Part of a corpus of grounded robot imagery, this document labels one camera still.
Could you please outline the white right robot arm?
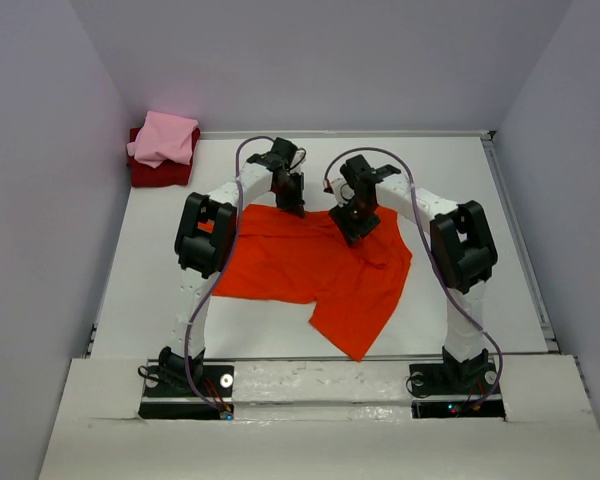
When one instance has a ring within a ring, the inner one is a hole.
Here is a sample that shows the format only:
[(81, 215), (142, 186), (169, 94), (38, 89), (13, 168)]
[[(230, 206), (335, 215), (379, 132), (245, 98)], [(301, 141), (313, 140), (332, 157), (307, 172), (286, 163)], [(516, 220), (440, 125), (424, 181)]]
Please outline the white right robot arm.
[(354, 246), (380, 224), (384, 207), (413, 222), (446, 298), (446, 337), (438, 363), (411, 366), (407, 387), (417, 399), (441, 395), (494, 394), (503, 362), (490, 362), (499, 345), (486, 331), (483, 297), (498, 262), (495, 242), (482, 205), (459, 203), (416, 185), (406, 163), (371, 166), (358, 147), (338, 155), (340, 178), (325, 179), (324, 190), (336, 199), (329, 215), (348, 246)]

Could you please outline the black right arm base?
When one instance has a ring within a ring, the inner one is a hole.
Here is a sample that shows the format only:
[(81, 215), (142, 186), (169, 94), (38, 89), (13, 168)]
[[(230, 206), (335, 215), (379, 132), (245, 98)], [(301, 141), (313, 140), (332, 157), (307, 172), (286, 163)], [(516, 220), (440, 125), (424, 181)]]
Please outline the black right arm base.
[(441, 363), (409, 366), (405, 381), (412, 398), (411, 413), (416, 420), (456, 418), (505, 419), (501, 390), (488, 395), (496, 379), (496, 367), (489, 363), (485, 373), (467, 386), (451, 386), (443, 375)]

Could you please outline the orange t shirt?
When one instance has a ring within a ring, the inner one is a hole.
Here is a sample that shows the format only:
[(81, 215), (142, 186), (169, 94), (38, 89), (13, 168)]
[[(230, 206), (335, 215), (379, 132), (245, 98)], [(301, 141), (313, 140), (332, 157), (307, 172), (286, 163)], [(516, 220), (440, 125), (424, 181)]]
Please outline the orange t shirt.
[(328, 212), (299, 218), (250, 205), (220, 297), (313, 304), (309, 323), (349, 358), (360, 361), (402, 296), (412, 253), (397, 214), (381, 207), (380, 223), (348, 247)]

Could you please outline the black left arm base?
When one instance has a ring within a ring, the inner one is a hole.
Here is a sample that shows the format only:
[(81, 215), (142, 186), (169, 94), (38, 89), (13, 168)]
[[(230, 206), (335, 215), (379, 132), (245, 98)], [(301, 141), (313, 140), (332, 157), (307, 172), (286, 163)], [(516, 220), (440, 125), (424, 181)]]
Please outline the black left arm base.
[(157, 364), (137, 369), (143, 380), (139, 416), (146, 420), (233, 420), (234, 367), (206, 364), (197, 395), (187, 381), (169, 380)]

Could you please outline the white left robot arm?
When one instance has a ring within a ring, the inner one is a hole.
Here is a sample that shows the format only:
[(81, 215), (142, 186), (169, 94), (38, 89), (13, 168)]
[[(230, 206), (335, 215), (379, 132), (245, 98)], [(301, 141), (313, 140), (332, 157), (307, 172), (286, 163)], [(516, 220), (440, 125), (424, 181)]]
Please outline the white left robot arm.
[(246, 207), (261, 196), (275, 195), (276, 206), (303, 217), (306, 150), (275, 138), (264, 153), (240, 160), (242, 149), (264, 140), (260, 135), (243, 141), (236, 150), (234, 177), (205, 193), (185, 200), (174, 241), (181, 272), (179, 306), (171, 335), (159, 353), (159, 377), (175, 392), (210, 400), (200, 390), (204, 372), (205, 323), (210, 299), (236, 250)]

